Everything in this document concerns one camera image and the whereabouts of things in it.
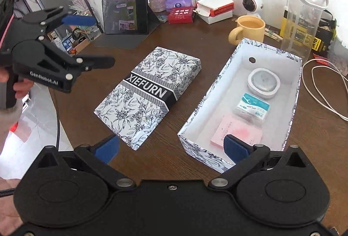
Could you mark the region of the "person's left hand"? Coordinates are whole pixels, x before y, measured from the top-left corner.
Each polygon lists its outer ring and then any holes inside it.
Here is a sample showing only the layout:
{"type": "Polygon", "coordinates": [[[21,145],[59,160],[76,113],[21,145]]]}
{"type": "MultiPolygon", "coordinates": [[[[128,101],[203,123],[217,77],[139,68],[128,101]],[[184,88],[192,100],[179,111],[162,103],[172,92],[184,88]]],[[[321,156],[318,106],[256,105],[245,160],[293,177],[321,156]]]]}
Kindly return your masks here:
{"type": "MultiPolygon", "coordinates": [[[[9,79],[9,73],[3,68],[0,68],[0,82],[6,83],[9,79]]],[[[17,99],[24,98],[33,87],[34,82],[28,79],[23,79],[23,81],[18,81],[13,85],[15,91],[15,97],[17,99]]]]}

